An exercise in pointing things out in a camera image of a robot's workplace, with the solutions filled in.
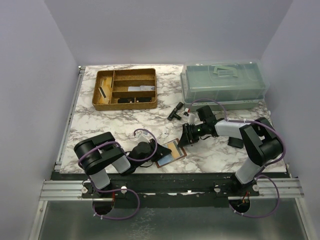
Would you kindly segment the blue credit card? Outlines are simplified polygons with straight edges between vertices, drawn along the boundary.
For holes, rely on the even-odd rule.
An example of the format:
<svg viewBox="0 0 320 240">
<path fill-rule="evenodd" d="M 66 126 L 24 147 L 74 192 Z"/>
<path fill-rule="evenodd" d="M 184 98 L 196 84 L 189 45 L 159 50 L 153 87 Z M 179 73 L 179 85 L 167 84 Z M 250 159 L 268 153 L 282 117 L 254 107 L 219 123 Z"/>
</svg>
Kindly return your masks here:
<svg viewBox="0 0 320 240">
<path fill-rule="evenodd" d="M 159 168 L 170 164 L 171 162 L 173 162 L 175 159 L 173 158 L 173 156 L 171 154 L 164 156 L 163 158 L 161 158 L 160 160 L 157 161 L 157 166 Z"/>
</svg>

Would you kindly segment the brown leather card holder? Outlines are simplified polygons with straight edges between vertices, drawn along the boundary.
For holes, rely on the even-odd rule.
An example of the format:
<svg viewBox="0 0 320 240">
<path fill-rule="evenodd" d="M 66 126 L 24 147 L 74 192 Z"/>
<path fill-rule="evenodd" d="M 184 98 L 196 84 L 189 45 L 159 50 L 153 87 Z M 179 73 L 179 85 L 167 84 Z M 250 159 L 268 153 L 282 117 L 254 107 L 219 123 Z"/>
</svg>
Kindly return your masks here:
<svg viewBox="0 0 320 240">
<path fill-rule="evenodd" d="M 183 147 L 178 147 L 179 139 L 173 139 L 162 146 L 171 150 L 170 154 L 162 157 L 156 162 L 157 168 L 162 168 L 168 164 L 171 164 L 177 160 L 181 160 L 187 156 L 186 151 Z"/>
</svg>

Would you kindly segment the striped gold credit card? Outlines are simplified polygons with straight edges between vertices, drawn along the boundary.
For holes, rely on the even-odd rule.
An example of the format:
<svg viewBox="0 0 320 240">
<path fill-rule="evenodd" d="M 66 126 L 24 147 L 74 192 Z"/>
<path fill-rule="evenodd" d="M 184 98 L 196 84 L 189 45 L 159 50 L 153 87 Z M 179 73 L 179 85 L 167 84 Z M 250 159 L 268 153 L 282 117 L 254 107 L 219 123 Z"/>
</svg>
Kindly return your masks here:
<svg viewBox="0 0 320 240">
<path fill-rule="evenodd" d="M 101 94 L 101 96 L 106 99 L 109 96 L 109 89 L 106 85 L 104 86 L 100 86 L 99 88 L 99 92 Z"/>
</svg>

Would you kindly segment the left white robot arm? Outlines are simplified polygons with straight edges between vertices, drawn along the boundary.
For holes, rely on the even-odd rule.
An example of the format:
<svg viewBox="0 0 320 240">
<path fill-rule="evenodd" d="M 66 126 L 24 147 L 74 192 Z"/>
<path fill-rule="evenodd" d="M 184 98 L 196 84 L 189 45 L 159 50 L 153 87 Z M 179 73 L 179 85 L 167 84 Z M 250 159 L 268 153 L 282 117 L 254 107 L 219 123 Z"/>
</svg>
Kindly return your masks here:
<svg viewBox="0 0 320 240">
<path fill-rule="evenodd" d="M 93 183 L 93 191 L 101 198 L 107 197 L 111 191 L 106 167 L 113 166 L 118 174 L 127 176 L 143 164 L 156 163 L 172 153 L 172 150 L 160 145 L 154 136 L 126 152 L 111 132 L 82 140 L 73 151 L 78 158 L 78 166 L 84 170 Z"/>
</svg>

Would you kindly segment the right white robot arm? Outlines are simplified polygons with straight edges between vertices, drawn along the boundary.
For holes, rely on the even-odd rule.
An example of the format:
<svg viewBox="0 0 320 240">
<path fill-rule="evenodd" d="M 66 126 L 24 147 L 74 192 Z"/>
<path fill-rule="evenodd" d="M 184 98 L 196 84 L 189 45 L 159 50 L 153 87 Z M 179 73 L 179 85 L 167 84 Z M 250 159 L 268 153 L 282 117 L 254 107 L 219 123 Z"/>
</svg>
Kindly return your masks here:
<svg viewBox="0 0 320 240">
<path fill-rule="evenodd" d="M 183 148 L 197 143 L 203 136 L 228 137 L 234 147 L 245 147 L 247 159 L 232 174 L 228 190 L 241 196 L 248 190 L 271 160 L 280 160 L 286 153 L 283 141 L 277 135 L 270 122 L 261 117 L 254 121 L 217 119 L 208 105 L 196 110 L 201 124 L 185 123 L 178 147 Z"/>
</svg>

